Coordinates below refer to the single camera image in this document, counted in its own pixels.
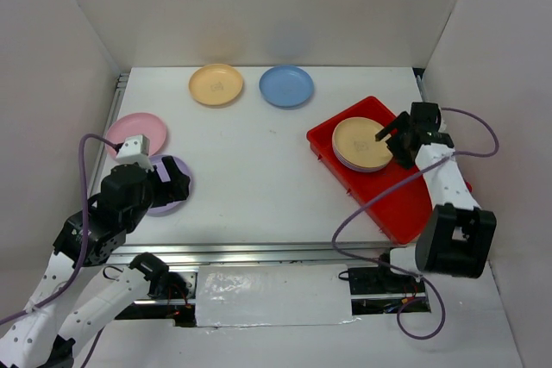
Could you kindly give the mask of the pink plastic plate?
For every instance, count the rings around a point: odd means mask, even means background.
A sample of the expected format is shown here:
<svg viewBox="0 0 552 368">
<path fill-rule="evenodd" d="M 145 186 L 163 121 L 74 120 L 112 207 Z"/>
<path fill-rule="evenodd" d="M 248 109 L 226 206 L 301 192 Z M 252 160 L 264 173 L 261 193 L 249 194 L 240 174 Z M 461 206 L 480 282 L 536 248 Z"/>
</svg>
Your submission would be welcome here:
<svg viewBox="0 0 552 368">
<path fill-rule="evenodd" d="M 125 115 L 115 121 L 108 129 L 105 138 L 119 144 L 130 136 L 145 135 L 149 140 L 149 154 L 155 155 L 166 143 L 167 126 L 151 113 L 139 112 Z"/>
</svg>

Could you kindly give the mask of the purple plastic plate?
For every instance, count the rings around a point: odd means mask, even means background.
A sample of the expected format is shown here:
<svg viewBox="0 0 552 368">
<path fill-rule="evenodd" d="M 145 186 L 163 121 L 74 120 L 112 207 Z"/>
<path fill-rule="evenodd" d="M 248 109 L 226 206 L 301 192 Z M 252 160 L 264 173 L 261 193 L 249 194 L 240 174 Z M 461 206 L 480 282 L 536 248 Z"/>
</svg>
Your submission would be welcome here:
<svg viewBox="0 0 552 368">
<path fill-rule="evenodd" d="M 151 161 L 152 165 L 156 168 L 156 170 L 157 170 L 157 172 L 160 176 L 161 181 L 163 183 L 166 183 L 166 182 L 170 181 L 170 177 L 169 177 L 169 174 L 168 174 L 168 172 L 167 172 L 167 170 L 166 170 L 166 168 L 165 168 L 165 166 L 162 162 L 162 159 L 164 157 L 166 157 L 165 154 L 156 154 L 156 155 L 150 157 L 150 161 Z M 176 156 L 172 156 L 172 157 L 173 157 L 173 160 L 175 161 L 177 167 L 179 168 L 179 170 L 190 178 L 189 191 L 192 192 L 193 179 L 192 179 L 191 170 L 189 169 L 188 165 L 182 159 L 180 159 L 179 157 L 176 157 Z M 159 207 L 156 207 L 156 208 L 151 208 L 151 209 L 148 210 L 147 216 L 157 217 L 157 216 L 167 215 L 167 214 L 173 212 L 175 209 L 178 209 L 184 203 L 185 203 L 185 201 L 177 201 L 177 202 L 169 203 L 165 206 L 159 206 Z"/>
<path fill-rule="evenodd" d="M 351 163 L 343 158 L 337 158 L 340 163 L 344 166 L 346 166 L 348 169 L 353 170 L 355 172 L 362 172 L 362 173 L 372 173 L 372 172 L 378 172 L 387 167 L 387 163 L 383 165 L 376 165 L 375 167 L 363 167 L 356 165 L 354 163 Z"/>
</svg>

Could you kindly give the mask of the yellow plastic plate front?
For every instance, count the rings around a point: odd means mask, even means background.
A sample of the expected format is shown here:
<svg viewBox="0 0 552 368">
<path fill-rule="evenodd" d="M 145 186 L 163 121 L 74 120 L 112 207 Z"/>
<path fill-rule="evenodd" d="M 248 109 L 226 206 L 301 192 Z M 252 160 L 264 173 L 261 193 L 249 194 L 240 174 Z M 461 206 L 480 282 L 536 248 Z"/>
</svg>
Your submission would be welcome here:
<svg viewBox="0 0 552 368">
<path fill-rule="evenodd" d="M 339 122 L 331 139 L 335 156 L 363 167 L 389 164 L 392 153 L 383 140 L 375 140 L 382 128 L 366 117 L 349 117 Z"/>
</svg>

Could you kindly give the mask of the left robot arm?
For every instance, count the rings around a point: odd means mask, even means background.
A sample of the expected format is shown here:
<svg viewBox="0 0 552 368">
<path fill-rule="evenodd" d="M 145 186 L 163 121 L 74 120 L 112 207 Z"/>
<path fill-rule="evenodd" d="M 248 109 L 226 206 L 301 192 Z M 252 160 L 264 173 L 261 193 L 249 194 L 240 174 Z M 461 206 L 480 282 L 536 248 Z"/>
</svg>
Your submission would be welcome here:
<svg viewBox="0 0 552 368">
<path fill-rule="evenodd" d="M 140 253 L 108 287 L 80 308 L 75 306 L 88 283 L 101 271 L 151 208 L 184 201 L 190 179 L 171 156 L 162 158 L 168 175 L 138 164 L 118 165 L 70 216 L 53 243 L 47 269 L 26 308 L 4 323 L 3 367 L 71 367 L 90 340 L 133 301 L 144 296 L 185 296 L 185 280 L 152 253 Z"/>
</svg>

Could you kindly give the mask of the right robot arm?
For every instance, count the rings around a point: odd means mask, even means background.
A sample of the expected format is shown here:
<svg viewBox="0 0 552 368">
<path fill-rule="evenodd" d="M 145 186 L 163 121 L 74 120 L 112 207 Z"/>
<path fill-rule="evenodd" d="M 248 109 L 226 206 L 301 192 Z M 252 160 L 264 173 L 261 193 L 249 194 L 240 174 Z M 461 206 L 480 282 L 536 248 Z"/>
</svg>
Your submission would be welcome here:
<svg viewBox="0 0 552 368">
<path fill-rule="evenodd" d="M 449 134 L 440 130 L 442 112 L 466 115 L 492 137 L 488 153 L 461 151 Z M 426 185 L 432 205 L 430 218 L 418 237 L 414 259 L 421 272 L 458 278 L 479 278 L 482 274 L 497 227 L 493 212 L 484 210 L 472 196 L 456 158 L 491 158 L 499 150 L 499 139 L 480 117 L 462 109 L 444 108 L 436 103 L 414 102 L 376 135 L 398 164 L 416 167 Z"/>
</svg>

